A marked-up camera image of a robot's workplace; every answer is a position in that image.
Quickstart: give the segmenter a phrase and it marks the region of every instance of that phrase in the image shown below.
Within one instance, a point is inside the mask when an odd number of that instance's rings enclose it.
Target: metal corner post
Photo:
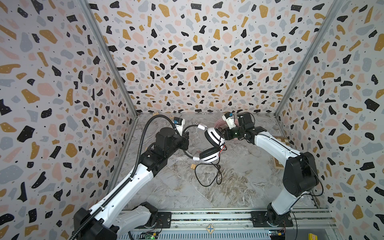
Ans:
[[[319,47],[321,40],[323,39],[324,35],[327,33],[328,28],[331,26],[333,20],[336,18],[336,15],[340,10],[343,1],[344,0],[334,0],[333,3],[331,4],[325,20],[321,24],[319,32],[315,36],[313,43],[309,47],[308,52],[305,54],[304,59],[301,62],[301,65],[299,66],[295,75],[293,76],[292,82],[289,84],[288,89],[284,93],[283,99],[280,101],[280,104],[275,111],[275,117],[279,116],[279,114],[283,110],[285,103],[288,101],[289,96],[295,89],[295,86],[297,85],[301,76],[303,75],[304,70],[308,66],[308,63],[311,61],[313,55],[315,54],[317,48]]]
[[[106,59],[107,64],[109,65],[113,77],[116,79],[116,82],[121,90],[121,94],[123,95],[125,101],[128,104],[129,110],[131,111],[132,115],[134,116],[134,119],[137,118],[137,112],[136,109],[131,101],[131,98],[124,86],[124,83],[122,82],[120,73],[117,70],[117,67],[115,65],[115,62],[112,59],[112,56],[109,53],[109,50],[107,48],[107,45],[104,42],[103,35],[101,34],[101,31],[96,23],[95,18],[93,17],[91,8],[89,7],[89,3],[87,0],[78,0],[78,3],[80,4],[80,8],[84,14],[85,19],[87,20],[89,24],[89,28],[93,32],[95,39],[100,47],[100,50],[103,54],[103,56]]]

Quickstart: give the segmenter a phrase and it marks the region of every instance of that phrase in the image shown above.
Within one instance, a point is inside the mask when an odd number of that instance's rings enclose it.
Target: yellow object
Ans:
[[[317,240],[317,236],[313,233],[308,234],[308,240]]]

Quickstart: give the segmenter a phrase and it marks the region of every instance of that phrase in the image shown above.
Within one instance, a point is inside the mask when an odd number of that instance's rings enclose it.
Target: white headphones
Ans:
[[[201,124],[193,125],[193,126],[197,126],[199,129],[205,130],[204,135],[206,139],[212,144],[213,147],[202,151],[198,157],[193,156],[188,151],[184,151],[185,154],[188,157],[193,158],[193,160],[195,161],[202,160],[205,163],[210,163],[215,160],[218,160],[219,153],[224,148],[224,144],[225,144],[224,135],[217,128],[213,128],[213,127],[207,128],[206,126]]]

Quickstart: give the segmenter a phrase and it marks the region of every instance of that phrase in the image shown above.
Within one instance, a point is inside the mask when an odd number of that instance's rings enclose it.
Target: terrazzo wall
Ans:
[[[75,1],[0,2],[0,238],[67,239],[131,115]]]
[[[278,117],[316,156],[318,199],[348,240],[384,236],[383,4],[345,1]]]
[[[274,112],[331,0],[89,0],[138,112]]]

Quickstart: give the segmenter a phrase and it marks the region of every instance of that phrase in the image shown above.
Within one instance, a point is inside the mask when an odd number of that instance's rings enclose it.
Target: gray marble surface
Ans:
[[[221,118],[222,114],[170,114],[166,116],[182,117],[186,126],[198,122],[208,127]],[[121,181],[132,169],[137,156],[139,140],[148,119],[152,114],[140,114],[133,139],[123,162],[119,179]],[[254,114],[255,126],[262,126],[274,136],[281,136],[272,114]],[[143,149],[155,141],[155,134],[162,127],[169,127],[162,118],[155,119],[148,127]],[[189,152],[198,155],[210,148],[204,131],[196,127],[190,128]],[[273,167],[272,156],[265,150],[237,139],[226,142],[227,151],[221,154],[221,170],[223,180],[220,185],[213,183],[210,187],[201,186],[191,164],[198,162],[189,159],[179,150],[168,159],[168,164],[157,176],[146,184],[125,207],[132,209],[142,202],[148,201],[158,209],[195,209],[195,208],[265,208],[273,201],[282,189],[283,171]],[[199,166],[199,179],[207,185],[216,176],[213,166]],[[313,207],[313,201],[305,196],[298,201],[296,207]]]

